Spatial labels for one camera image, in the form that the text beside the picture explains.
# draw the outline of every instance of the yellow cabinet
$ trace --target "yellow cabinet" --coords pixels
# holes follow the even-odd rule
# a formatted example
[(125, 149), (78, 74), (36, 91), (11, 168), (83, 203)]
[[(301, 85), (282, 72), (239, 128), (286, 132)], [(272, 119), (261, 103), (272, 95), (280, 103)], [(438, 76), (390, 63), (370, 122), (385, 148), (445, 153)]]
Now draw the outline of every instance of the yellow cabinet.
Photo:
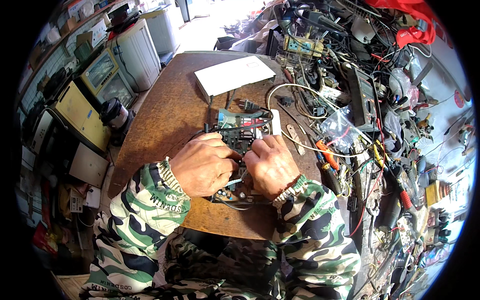
[(74, 82), (60, 93), (54, 109), (85, 139), (106, 152), (110, 128), (103, 126), (97, 111), (87, 101)]

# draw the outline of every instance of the hand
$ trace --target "hand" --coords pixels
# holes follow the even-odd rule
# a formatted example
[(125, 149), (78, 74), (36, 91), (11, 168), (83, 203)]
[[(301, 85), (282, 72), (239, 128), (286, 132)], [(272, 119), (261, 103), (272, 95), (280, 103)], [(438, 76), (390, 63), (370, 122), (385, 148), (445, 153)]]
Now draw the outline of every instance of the hand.
[(281, 135), (266, 135), (253, 141), (252, 150), (243, 158), (253, 178), (253, 187), (274, 200), (295, 184), (300, 171)]
[(228, 148), (219, 133), (206, 133), (188, 142), (172, 158), (170, 168), (189, 197), (211, 196), (238, 169), (241, 155)]

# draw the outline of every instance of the finger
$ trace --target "finger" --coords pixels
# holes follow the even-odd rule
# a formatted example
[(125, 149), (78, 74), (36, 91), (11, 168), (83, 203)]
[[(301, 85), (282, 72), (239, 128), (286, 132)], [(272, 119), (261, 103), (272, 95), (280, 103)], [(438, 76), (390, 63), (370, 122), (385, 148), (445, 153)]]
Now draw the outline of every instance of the finger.
[(233, 158), (235, 160), (241, 160), (241, 155), (227, 146), (214, 147), (213, 151), (218, 155), (219, 158)]
[(230, 173), (239, 169), (239, 165), (231, 158), (223, 158), (218, 166), (218, 174)]
[(211, 132), (211, 133), (202, 134), (201, 136), (197, 137), (196, 140), (206, 141), (206, 140), (221, 139), (221, 138), (222, 138), (222, 135), (219, 134), (218, 132)]
[(256, 165), (260, 161), (260, 158), (254, 151), (248, 151), (247, 153), (245, 153), (243, 161), (245, 162), (245, 165), (247, 165), (248, 170), (252, 166)]
[(278, 142), (276, 141), (274, 135), (264, 135), (262, 139), (270, 148), (278, 147)]
[(276, 142), (277, 142), (280, 146), (282, 146), (282, 147), (284, 147), (284, 148), (287, 147), (287, 144), (285, 144), (285, 141), (284, 141), (284, 139), (283, 139), (283, 137), (282, 137), (281, 135), (272, 135), (272, 136), (273, 136), (273, 138), (275, 138)]
[(211, 147), (226, 147), (227, 144), (225, 144), (222, 139), (210, 139), (210, 140), (204, 140), (201, 141), (202, 144), (211, 146)]
[(230, 172), (220, 174), (220, 176), (218, 176), (218, 178), (215, 179), (215, 182), (213, 183), (214, 190), (217, 191), (223, 188), (227, 184), (229, 179)]
[(270, 147), (265, 143), (264, 140), (261, 139), (256, 139), (252, 143), (252, 150), (260, 156), (262, 152), (268, 152), (270, 151)]

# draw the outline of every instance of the pile of junk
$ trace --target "pile of junk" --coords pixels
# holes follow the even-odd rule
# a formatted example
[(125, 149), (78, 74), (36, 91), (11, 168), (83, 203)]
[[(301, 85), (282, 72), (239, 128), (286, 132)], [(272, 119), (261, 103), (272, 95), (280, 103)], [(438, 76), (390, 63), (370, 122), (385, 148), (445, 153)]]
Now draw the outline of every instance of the pile of junk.
[[(325, 185), (347, 199), (346, 232), (359, 250), (364, 214), (372, 220), (378, 216), (370, 227), (369, 248), (383, 259), (370, 264), (373, 272), (355, 288), (354, 299), (364, 294), (376, 299), (380, 293), (403, 297), (424, 274), (426, 255), (448, 243), (445, 222), (431, 221), (427, 228), (426, 221), (418, 220), (419, 215), (428, 218), (431, 205), (455, 193), (454, 183), (437, 180), (443, 172), (440, 153), (431, 162), (426, 159), (430, 152), (421, 151), (433, 143), (435, 128), (430, 114), (419, 118), (418, 112), (441, 102), (428, 96), (422, 81), (429, 69), (422, 69), (416, 55), (432, 56), (435, 18), (426, 3), (275, 0), (247, 20), (226, 26), (229, 36), (216, 45), (218, 50), (269, 56), (283, 68), (288, 83), (273, 89), (268, 99), (281, 87), (291, 89), (294, 97), (278, 99), (280, 107), (306, 135), (300, 140), (310, 141), (301, 145), (320, 151)], [(457, 91), (447, 100), (454, 96), (455, 102), (470, 101)], [(445, 132), (436, 132), (444, 134), (438, 146), (457, 137), (467, 156), (473, 152), (474, 131), (469, 109)], [(381, 242), (373, 245), (372, 236)], [(376, 292), (366, 292), (372, 289), (370, 282), (379, 284)]]

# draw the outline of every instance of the elastic cuff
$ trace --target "elastic cuff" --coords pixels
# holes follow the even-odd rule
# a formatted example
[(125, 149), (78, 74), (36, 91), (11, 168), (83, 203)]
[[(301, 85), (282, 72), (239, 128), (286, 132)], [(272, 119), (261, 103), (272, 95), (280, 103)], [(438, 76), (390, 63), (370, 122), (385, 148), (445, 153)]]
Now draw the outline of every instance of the elastic cuff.
[(305, 175), (300, 175), (294, 185), (283, 190), (282, 193), (272, 201), (272, 205), (277, 208), (280, 212), (280, 208), (287, 201), (287, 198), (290, 196), (295, 196), (298, 192), (303, 191), (303, 186), (308, 183), (307, 177)]
[(175, 175), (173, 175), (172, 170), (170, 169), (170, 164), (168, 163), (169, 159), (170, 157), (167, 156), (164, 160), (158, 162), (157, 165), (160, 177), (163, 179), (162, 184), (167, 185), (171, 190), (181, 193), (182, 196), (189, 198), (189, 196), (187, 196), (187, 194), (185, 194), (181, 188), (178, 180), (175, 178)]

